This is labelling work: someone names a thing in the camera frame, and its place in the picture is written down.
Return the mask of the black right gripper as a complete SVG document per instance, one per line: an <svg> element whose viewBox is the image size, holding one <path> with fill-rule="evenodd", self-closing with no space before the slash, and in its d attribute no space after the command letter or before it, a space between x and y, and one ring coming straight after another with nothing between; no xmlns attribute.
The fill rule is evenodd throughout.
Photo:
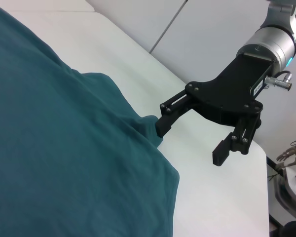
<svg viewBox="0 0 296 237"><path fill-rule="evenodd" d="M160 104L161 117L155 124L163 138L179 117L192 108L204 118L218 124L236 124L233 132L212 152L213 164L221 166L230 151L249 153L256 130L261 125L261 102L265 77L272 71L272 61L238 55L215 79L190 82L185 90Z"/></svg>

